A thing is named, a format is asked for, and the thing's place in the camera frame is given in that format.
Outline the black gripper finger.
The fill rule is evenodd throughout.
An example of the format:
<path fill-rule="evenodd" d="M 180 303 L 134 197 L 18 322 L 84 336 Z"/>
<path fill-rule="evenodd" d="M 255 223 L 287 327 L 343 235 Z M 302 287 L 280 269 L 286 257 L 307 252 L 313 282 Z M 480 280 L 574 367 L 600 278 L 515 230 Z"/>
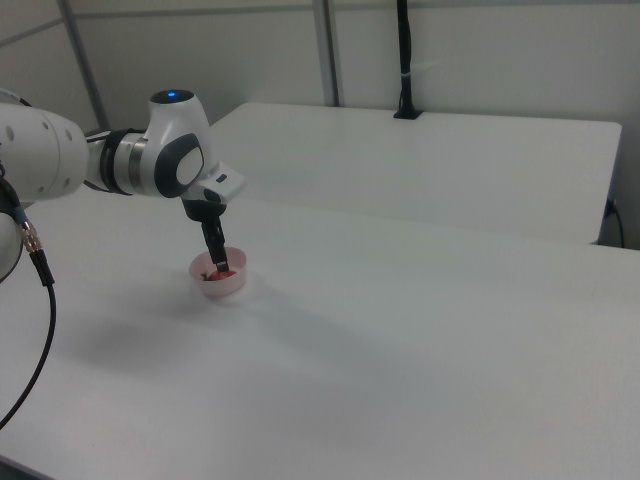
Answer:
<path fill-rule="evenodd" d="M 209 249 L 222 248 L 225 243 L 221 216 L 226 210 L 226 205 L 219 202 L 210 202 L 208 204 L 209 213 L 207 214 L 207 246 Z"/>
<path fill-rule="evenodd" d="M 187 217 L 201 225 L 205 244 L 207 246 L 207 214 L 209 213 L 208 204 L 213 201 L 206 200 L 183 200 L 182 204 L 185 209 Z M 212 264 L 216 267 L 218 272 L 227 272 L 229 270 L 229 264 L 227 259 L 227 253 L 225 250 L 225 243 L 222 248 L 209 249 L 207 246 Z"/>

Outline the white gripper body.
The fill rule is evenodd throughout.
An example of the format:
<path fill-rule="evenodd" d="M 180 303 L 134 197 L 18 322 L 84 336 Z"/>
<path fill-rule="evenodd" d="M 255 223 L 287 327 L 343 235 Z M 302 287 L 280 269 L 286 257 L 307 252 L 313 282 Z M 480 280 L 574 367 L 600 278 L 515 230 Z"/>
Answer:
<path fill-rule="evenodd" d="M 191 199 L 228 204 L 242 191 L 245 183 L 245 177 L 241 173 L 219 162 L 191 185 Z"/>

